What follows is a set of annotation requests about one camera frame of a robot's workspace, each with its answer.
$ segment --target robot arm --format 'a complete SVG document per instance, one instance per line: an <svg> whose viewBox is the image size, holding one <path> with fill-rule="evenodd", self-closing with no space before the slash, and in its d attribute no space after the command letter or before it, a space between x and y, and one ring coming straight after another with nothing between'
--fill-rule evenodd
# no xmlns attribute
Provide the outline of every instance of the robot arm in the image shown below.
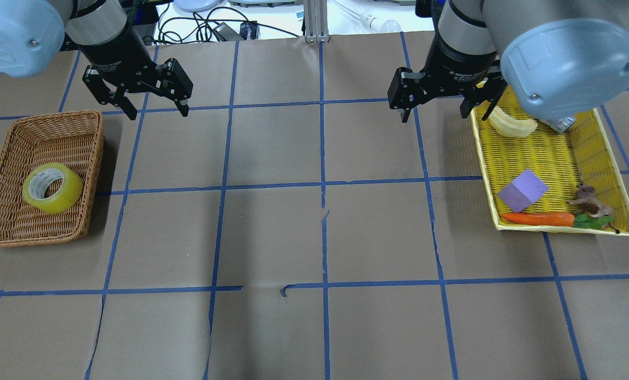
<svg viewBox="0 0 629 380"><path fill-rule="evenodd" d="M187 116L192 82L177 60L151 60L118 0L18 0L14 7L0 0L0 72L42 72L64 31L91 63L82 80L99 103L111 103L134 120L136 108L125 94L151 92L174 101Z"/></svg>
<svg viewBox="0 0 629 380"><path fill-rule="evenodd" d="M418 0L416 14L428 15L429 6ZM466 118L486 100L490 112L507 82L529 115L547 120L589 110L624 91L629 0L448 0L425 66L418 73L398 68L387 95L406 122L418 104L461 94Z"/></svg>

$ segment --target wicker basket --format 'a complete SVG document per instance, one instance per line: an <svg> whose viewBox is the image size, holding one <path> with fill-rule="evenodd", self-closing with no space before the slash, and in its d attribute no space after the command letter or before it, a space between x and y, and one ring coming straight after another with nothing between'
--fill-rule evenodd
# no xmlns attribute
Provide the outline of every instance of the wicker basket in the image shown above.
<svg viewBox="0 0 629 380"><path fill-rule="evenodd" d="M0 247L63 243L87 234L103 150L98 111L31 116L13 123L0 156ZM21 188L42 164L60 162L83 182L80 199L59 214L26 203ZM61 183L53 183L56 192Z"/></svg>
<svg viewBox="0 0 629 380"><path fill-rule="evenodd" d="M519 106L510 88L498 105L515 118L530 117ZM472 111L470 118L496 229L616 235L612 229L525 226L502 219L503 213L512 210L497 197L497 193L530 168L548 185L549 191L525 211L577 212L577 206L568 205L566 201L575 197L577 184L584 182L594 186L597 197L612 207L612 225L621 230L618 236L629 236L628 195L596 110L575 115L577 121L563 135L539 122L529 137L515 139L498 135L490 121L481 120L487 108L488 102L485 102Z"/></svg>

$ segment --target brown wicker basket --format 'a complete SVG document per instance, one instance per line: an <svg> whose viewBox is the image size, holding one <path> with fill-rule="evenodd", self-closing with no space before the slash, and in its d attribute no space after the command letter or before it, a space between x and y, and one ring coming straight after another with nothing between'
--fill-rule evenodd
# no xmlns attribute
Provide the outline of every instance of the brown wicker basket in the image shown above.
<svg viewBox="0 0 629 380"><path fill-rule="evenodd" d="M12 124L0 156L0 247L63 243L87 234L103 151L98 111L53 113ZM80 200L59 214L26 203L23 182L42 164L60 162L82 180ZM56 192L61 183L53 183Z"/></svg>

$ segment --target green leaf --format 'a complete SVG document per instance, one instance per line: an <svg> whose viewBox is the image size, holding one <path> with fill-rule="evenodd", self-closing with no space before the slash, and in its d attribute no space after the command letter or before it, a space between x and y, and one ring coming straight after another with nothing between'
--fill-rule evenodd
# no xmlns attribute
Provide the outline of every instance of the green leaf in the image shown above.
<svg viewBox="0 0 629 380"><path fill-rule="evenodd" d="M578 229L603 229L603 226L612 221L612 215L601 216L600 218L592 218L587 214L575 215L575 223L573 227Z"/></svg>

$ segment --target roll of tape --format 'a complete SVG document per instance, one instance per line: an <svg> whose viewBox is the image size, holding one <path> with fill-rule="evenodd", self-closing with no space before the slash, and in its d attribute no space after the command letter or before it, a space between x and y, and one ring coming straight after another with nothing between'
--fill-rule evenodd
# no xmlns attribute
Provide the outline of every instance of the roll of tape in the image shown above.
<svg viewBox="0 0 629 380"><path fill-rule="evenodd" d="M54 181L62 180L59 190L49 197L45 197L47 188ZM25 201L50 214L66 211L74 205L82 193L82 180L71 169L51 162L39 166L32 171L23 183L21 195Z"/></svg>

